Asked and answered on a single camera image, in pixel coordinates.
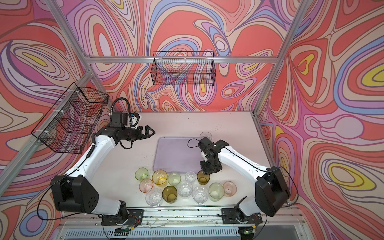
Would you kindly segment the amber brown glass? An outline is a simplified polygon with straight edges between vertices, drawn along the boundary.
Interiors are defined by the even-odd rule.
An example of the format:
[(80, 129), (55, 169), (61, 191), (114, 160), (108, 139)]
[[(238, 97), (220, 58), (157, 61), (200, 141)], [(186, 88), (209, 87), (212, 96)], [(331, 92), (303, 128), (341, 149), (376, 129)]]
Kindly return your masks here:
[(206, 185), (210, 181), (210, 174), (205, 174), (203, 171), (199, 171), (197, 174), (197, 180), (200, 185)]

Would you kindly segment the large pale green glass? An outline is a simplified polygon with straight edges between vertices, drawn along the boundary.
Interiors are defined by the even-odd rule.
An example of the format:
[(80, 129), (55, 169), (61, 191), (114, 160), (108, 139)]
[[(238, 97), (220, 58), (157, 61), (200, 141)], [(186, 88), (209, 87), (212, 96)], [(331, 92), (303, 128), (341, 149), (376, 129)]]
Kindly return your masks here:
[(218, 202), (223, 198), (224, 194), (225, 194), (225, 190), (222, 184), (212, 183), (209, 186), (209, 196), (211, 201)]

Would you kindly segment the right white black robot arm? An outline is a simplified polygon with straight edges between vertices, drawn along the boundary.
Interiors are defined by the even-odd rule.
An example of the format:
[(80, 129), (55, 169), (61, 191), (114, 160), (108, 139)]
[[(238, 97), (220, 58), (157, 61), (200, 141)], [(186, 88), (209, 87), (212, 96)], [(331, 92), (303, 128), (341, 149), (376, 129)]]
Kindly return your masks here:
[(291, 192), (281, 169), (265, 167), (238, 153), (227, 142), (212, 142), (208, 138), (199, 140), (203, 160), (200, 162), (204, 174), (216, 174), (223, 164), (249, 180), (255, 187), (252, 198), (242, 198), (234, 208), (232, 221), (247, 222), (254, 214), (264, 213), (274, 217), (277, 211), (290, 199)]

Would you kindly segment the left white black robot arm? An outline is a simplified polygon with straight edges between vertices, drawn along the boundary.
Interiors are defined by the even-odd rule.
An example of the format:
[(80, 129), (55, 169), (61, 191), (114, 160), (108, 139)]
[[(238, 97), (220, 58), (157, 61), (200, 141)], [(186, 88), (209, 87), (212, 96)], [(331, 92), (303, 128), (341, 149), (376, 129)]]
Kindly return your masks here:
[(103, 160), (121, 141), (133, 143), (156, 134), (150, 126), (105, 127), (92, 136), (93, 143), (80, 160), (62, 176), (51, 181), (56, 210), (128, 218), (124, 201), (101, 197), (91, 182)]

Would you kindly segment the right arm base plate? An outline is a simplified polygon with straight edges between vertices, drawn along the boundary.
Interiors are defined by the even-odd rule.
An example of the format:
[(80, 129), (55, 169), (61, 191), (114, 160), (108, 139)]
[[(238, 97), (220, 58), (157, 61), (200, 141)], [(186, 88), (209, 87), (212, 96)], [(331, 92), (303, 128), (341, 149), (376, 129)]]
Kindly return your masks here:
[(218, 216), (222, 218), (225, 225), (253, 224), (258, 226), (263, 223), (260, 213), (246, 216), (236, 208), (222, 208), (221, 213), (218, 214)]

